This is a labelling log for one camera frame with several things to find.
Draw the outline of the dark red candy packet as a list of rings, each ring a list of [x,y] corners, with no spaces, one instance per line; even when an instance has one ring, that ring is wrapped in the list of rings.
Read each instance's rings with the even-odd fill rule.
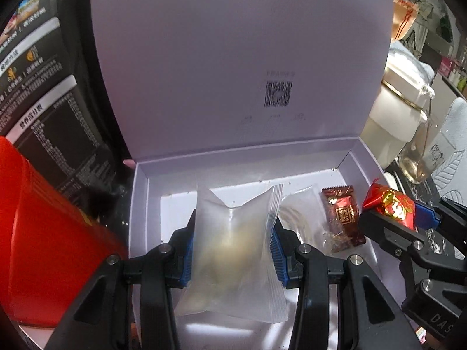
[[[326,224],[326,246],[331,254],[345,251],[366,243],[358,229],[359,210],[354,187],[332,186],[320,192],[324,204]]]

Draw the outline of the clear drinking glass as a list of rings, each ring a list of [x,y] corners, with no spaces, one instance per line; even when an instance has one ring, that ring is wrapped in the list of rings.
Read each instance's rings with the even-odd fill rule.
[[[444,161],[444,152],[436,139],[440,133],[437,118],[421,122],[397,156],[396,162],[410,183],[421,184]]]

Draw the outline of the clear plastic snack packet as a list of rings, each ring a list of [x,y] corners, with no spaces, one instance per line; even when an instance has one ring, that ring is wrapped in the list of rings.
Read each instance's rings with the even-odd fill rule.
[[[295,232],[301,243],[316,247],[325,255],[349,248],[348,237],[328,221],[320,195],[310,186],[281,201],[279,219],[285,229]]]

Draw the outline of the cream white kettle jar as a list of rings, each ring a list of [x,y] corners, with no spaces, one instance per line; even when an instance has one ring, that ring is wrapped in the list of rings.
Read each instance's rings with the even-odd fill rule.
[[[378,96],[361,139],[382,168],[388,167],[412,140],[435,96],[426,70],[405,53],[388,54]]]

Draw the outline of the red box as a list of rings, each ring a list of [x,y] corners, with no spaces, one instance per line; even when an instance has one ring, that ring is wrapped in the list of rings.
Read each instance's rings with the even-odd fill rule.
[[[1,306],[14,321],[54,327],[100,264],[128,250],[1,139]]]

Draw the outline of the translucent white snack packet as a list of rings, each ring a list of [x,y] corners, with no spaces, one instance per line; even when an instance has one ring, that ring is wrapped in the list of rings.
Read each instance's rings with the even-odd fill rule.
[[[282,194],[283,187],[275,185],[229,207],[211,190],[199,190],[191,280],[175,308],[177,317],[213,312],[270,324],[287,321],[270,250]]]

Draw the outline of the black printed package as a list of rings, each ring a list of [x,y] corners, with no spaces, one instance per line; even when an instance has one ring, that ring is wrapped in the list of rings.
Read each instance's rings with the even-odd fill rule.
[[[90,0],[1,4],[1,135],[72,202],[111,193]]]

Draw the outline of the bright red candy packet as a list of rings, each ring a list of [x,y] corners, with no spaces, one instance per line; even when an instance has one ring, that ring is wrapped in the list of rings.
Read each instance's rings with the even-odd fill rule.
[[[398,190],[372,182],[363,201],[362,211],[375,211],[415,231],[416,206],[412,199]]]

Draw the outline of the near leaf-pattern chair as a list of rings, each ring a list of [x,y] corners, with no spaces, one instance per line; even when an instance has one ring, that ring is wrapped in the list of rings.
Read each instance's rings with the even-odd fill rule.
[[[466,101],[454,100],[435,140],[447,150],[444,161],[431,175],[441,197],[466,205]]]

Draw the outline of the lavender gift box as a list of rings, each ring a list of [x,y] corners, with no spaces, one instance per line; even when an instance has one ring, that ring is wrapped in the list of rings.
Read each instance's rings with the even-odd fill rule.
[[[383,171],[360,134],[389,51],[393,0],[90,0],[97,56],[136,163],[129,253],[188,222],[196,192],[230,206],[280,184]]]

